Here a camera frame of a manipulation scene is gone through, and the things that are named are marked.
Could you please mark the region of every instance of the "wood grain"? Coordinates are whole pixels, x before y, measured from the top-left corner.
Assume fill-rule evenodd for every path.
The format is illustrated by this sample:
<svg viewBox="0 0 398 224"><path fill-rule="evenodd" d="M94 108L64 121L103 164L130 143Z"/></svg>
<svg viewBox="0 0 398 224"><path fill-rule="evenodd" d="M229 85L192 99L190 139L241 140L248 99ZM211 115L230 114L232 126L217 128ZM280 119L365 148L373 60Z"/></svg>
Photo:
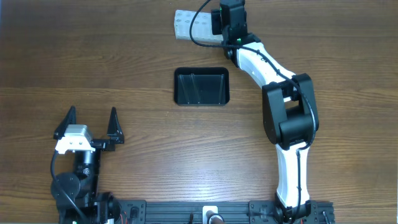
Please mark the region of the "wood grain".
<svg viewBox="0 0 398 224"><path fill-rule="evenodd" d="M152 202L273 199L277 159L260 89L220 49L175 40L175 10L201 4L3 0L0 222L57 221L52 134L71 105L96 137L118 109L126 143L104 153L100 191ZM246 10L269 53L313 79L312 199L334 202L338 223L395 223L398 1L250 0ZM174 70L207 66L229 70L231 101L177 106ZM59 157L56 171L72 161Z"/></svg>

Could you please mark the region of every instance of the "black cable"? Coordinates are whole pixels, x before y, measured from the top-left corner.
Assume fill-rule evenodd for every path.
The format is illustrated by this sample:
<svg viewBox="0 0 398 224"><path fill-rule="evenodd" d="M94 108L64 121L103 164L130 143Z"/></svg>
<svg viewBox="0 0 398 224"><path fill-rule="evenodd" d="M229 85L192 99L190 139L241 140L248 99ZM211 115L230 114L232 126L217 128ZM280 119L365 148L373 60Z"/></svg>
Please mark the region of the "black cable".
<svg viewBox="0 0 398 224"><path fill-rule="evenodd" d="M254 50L254 49L251 49L250 47L245 47L245 46L240 46L240 45L229 45L229 44L226 44L226 45L202 44L202 43L197 42L197 41L193 38L193 36L192 36L192 27L193 27L193 23L195 22L195 19L197 18L197 15L199 14L199 12L200 12L210 1L211 1L211 0L207 0L207 1L199 8L199 10L197 10L197 12L195 13L195 15L193 16L193 19L192 19L192 21L191 21L191 25L190 25L190 27L189 27L189 36L190 36L192 42L195 43L196 45L201 46L201 47L216 47L216 48L244 49L244 50L249 50L249 51L252 51L252 52L254 52L254 53L260 55L260 56L264 59L265 63L268 63L268 64L272 67L272 69L274 69L274 71L276 72L277 75L279 75L280 77L282 77L282 78L284 78L285 80L287 80L290 84L292 84L292 85L296 88L297 92L300 94L300 96L303 97L306 106L307 106L308 109L310 110L310 114L311 114L311 118L312 118L312 137L311 137L311 140L309 140L309 142L308 142L304 147L301 147L299 150L309 148L309 147L312 145L313 140L315 139L315 133L317 132L317 124L316 124L316 121L315 121L315 115L314 115L313 109L312 109L312 107L311 107L311 104L310 104L310 102L309 102L307 96L305 96L305 94L303 93L303 91L301 90L301 88L299 87L298 84L296 84L293 80L291 80L291 79L287 78L285 75L283 75L283 74L280 72L280 70L268 59L268 57L265 56L263 53L260 52L260 50Z"/></svg>
<svg viewBox="0 0 398 224"><path fill-rule="evenodd" d="M51 166L50 166L50 172L51 172L51 176L52 176L52 180L56 186L56 188L58 189L58 191L61 192L61 194L63 194L63 196L65 196L70 204L73 206L73 208L76 210L76 212L79 214L80 218L83 220L83 223L89 223L86 222L88 219L86 217L86 215L80 210L80 208L77 207L77 205L74 203L74 201L69 197L69 195L62 189L61 185L58 183L57 178L55 176L55 172L54 172L54 167L55 167L55 159L58 156L58 151L54 152L54 155L52 156L51 159Z"/></svg>
<svg viewBox="0 0 398 224"><path fill-rule="evenodd" d="M216 48L231 48L231 49L244 49L244 50L249 50L252 51L258 55L260 55L265 63L268 63L272 69L274 69L274 71L276 72L277 75L279 75L280 77L284 78L285 80L287 80L290 84L292 84L297 92L300 94L300 96L302 96L302 98L304 99L304 102L306 104L306 106L308 107L308 109L310 110L310 114L311 114L311 119L312 119L312 136L311 139L309 140L309 142L301 148L298 148L297 150L297 166L298 166L298 205L297 205L297 210L296 213L294 215L294 218L292 219L292 223L295 221L295 217L297 216L297 214L300 211L300 204L301 204L301 168L300 168L300 150L304 150L304 149L308 149L312 143L313 140L315 139L315 133L317 132L317 124L316 124L316 120L315 120L315 115L313 112L313 109L311 107L311 104L307 98L307 96L303 93L303 91L301 90L301 88L299 87L299 85L297 83L295 83L293 80L291 80L290 78L287 78L285 75L283 75L280 70L268 59L267 56L265 56L263 53L260 52L260 50L254 50L251 49L249 47L245 47L245 46L240 46L240 45L211 45L211 44L202 44L197 42L193 37L192 37L192 27L193 27L193 23L195 22L195 19L197 18L197 15L199 14L199 12L210 2L211 0L206 0L206 2L199 8L199 10L197 10L197 12L195 13L195 15L193 16L193 19L191 21L191 25L189 27L189 36L192 40L193 43L201 46L201 47L216 47Z"/></svg>

